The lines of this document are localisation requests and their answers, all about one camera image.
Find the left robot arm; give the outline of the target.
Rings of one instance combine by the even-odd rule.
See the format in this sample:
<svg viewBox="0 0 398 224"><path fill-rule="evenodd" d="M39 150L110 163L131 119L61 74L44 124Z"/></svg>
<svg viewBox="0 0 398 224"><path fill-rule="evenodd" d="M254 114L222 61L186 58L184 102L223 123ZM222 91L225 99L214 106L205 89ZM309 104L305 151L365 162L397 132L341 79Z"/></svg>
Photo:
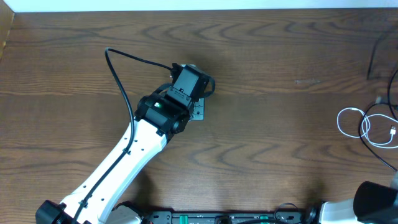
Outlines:
<svg viewBox="0 0 398 224"><path fill-rule="evenodd" d="M194 65L174 64L173 79L140 99L132 122L95 171L59 204L46 200L36 223L106 223L116 202L142 168L184 131L201 120L206 88L214 79Z"/></svg>

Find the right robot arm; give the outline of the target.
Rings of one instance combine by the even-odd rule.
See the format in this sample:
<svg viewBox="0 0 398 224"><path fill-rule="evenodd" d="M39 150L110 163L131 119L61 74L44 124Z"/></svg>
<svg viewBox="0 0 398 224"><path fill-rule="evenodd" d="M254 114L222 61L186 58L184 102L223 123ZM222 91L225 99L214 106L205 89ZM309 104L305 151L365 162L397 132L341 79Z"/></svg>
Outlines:
<svg viewBox="0 0 398 224"><path fill-rule="evenodd" d="M311 208L304 223L397 224L397 175L390 186L365 181L352 199L323 202Z"/></svg>

